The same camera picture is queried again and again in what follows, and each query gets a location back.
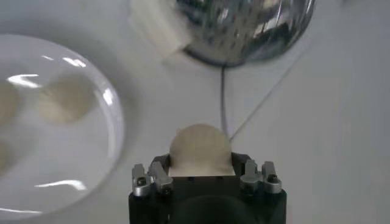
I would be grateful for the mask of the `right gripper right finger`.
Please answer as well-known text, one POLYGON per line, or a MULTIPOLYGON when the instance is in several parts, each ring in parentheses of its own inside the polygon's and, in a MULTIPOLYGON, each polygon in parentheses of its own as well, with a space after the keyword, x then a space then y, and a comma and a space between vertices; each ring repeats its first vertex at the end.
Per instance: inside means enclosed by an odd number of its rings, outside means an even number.
POLYGON ((282 192, 282 182, 276 174, 272 161, 265 161, 259 170, 258 164, 250 156, 232 153, 232 165, 243 191, 249 194, 254 194, 259 190, 268 194, 282 192))

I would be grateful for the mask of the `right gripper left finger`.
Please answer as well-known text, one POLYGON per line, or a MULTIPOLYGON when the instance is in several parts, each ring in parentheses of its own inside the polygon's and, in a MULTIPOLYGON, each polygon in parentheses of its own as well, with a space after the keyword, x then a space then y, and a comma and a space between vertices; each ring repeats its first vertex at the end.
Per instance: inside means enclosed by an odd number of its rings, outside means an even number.
POLYGON ((169 176, 170 156, 156 156, 147 171, 142 164, 132 168, 132 194, 147 197, 152 191, 169 195, 173 191, 173 178, 169 176))

